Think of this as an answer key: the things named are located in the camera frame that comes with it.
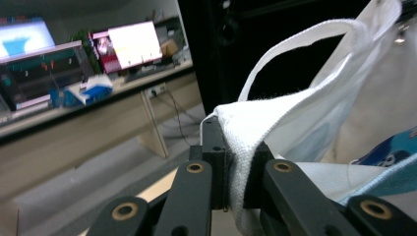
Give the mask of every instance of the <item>table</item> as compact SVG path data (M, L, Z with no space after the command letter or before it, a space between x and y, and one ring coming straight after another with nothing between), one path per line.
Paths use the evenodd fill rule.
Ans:
M186 62L126 84L117 79L113 93L100 102L54 109L0 128L0 206L134 137L167 157L158 124L176 115L175 111L166 110L160 100L146 95L146 89L160 83L166 83L185 109L201 103L193 64Z

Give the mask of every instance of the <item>white fabric bag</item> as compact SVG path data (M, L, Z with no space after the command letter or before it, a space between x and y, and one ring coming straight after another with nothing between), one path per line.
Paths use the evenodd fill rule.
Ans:
M398 0L375 0L356 20L327 21L280 42L255 66L238 102L214 109L209 117L218 117L235 154L230 171L230 202L242 234L263 232L256 213L242 208L252 158L262 141L275 158L297 162L328 198L341 203L352 195L378 194L381 189L389 189L385 196L417 190L417 174L411 174L407 184L396 188L396 184L403 183L404 175L413 173L410 168L417 167L417 156L389 169L347 164L389 136L417 125L417 112L410 109L417 100L413 94L417 94L413 92L417 79L412 80L417 75L413 74L417 68L413 66L417 63L417 27L410 23L410 36L404 42L409 46L396 48L395 22L400 14ZM274 99L247 101L257 73L272 58L344 33L345 37L309 88ZM410 61L401 64L398 53L410 54L407 57ZM390 75L397 70L405 71L399 75L403 78L394 81ZM285 78L276 75L271 79ZM406 93L399 97L386 97L386 94L400 94L404 89ZM405 97L409 99L406 104L401 100ZM390 109L395 110L392 119ZM327 162L344 164L317 162L324 157Z

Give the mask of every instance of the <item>brass insert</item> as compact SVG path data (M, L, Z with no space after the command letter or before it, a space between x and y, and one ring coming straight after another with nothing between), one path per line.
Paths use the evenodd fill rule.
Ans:
M361 203L361 209L367 214L378 219L391 219L392 213L385 205L376 203L374 201L365 200Z
M202 173L205 168L199 163L191 163L187 165L187 171L193 174Z
M273 168L275 168L275 170L280 171L280 172L291 172L292 171L292 166L284 163L284 162L277 162Z
M117 206L112 212L111 216L115 220L130 219L138 213L138 206L134 203L123 203Z

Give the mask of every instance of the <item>computer screen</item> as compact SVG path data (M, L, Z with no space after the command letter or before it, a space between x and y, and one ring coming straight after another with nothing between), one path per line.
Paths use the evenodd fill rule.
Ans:
M81 82L94 72L80 41L0 59L0 92L16 111L50 99L51 89Z
M106 74L162 58L153 22L94 32L89 39Z
M0 19L0 42L0 58L55 45L45 21L40 17Z

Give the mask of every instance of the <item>wall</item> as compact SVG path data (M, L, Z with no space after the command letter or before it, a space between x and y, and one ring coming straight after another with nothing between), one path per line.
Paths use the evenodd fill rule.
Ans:
M7 0L2 2L0 16L39 14L55 43L61 44L81 29L101 30L143 22L157 9L164 12L165 18L178 16L176 0Z

